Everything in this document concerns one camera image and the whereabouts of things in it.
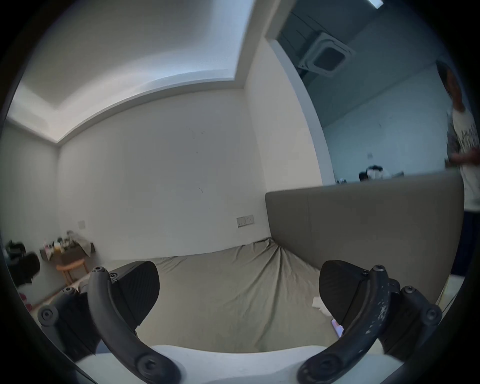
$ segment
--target man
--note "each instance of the man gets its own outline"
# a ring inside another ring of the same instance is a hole
[[[465,276],[480,231],[479,138],[473,116],[463,104],[462,90],[453,71],[444,62],[437,61],[436,64],[445,90],[452,99],[452,110],[448,114],[448,160],[460,167],[465,190],[462,233],[451,273]]]

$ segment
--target graphic t-shirt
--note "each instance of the graphic t-shirt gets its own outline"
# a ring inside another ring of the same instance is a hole
[[[471,148],[479,146],[477,127],[468,109],[465,108],[463,112],[453,109],[452,121],[460,144],[461,153],[466,153]],[[465,189],[465,210],[480,212],[480,167],[475,165],[462,165],[460,172]]]

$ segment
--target wall switch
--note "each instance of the wall switch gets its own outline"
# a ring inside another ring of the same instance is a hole
[[[245,216],[245,225],[253,224],[254,222],[253,215]]]
[[[245,222],[245,216],[237,217],[237,225],[239,226],[239,228],[247,225],[247,223]]]

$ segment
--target person's arm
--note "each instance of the person's arm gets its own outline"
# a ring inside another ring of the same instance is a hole
[[[460,143],[453,127],[451,115],[448,115],[447,155],[451,165],[480,165],[480,149],[478,147],[471,148],[466,153],[460,153]]]
[[[472,148],[466,153],[451,153],[448,156],[450,163],[455,165],[480,165],[480,150],[478,148]]]

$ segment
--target wrinkled bedsheet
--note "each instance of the wrinkled bedsheet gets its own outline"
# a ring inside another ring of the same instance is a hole
[[[331,318],[312,307],[320,271],[272,239],[151,261],[160,294],[137,328],[150,346],[248,353],[337,340]]]

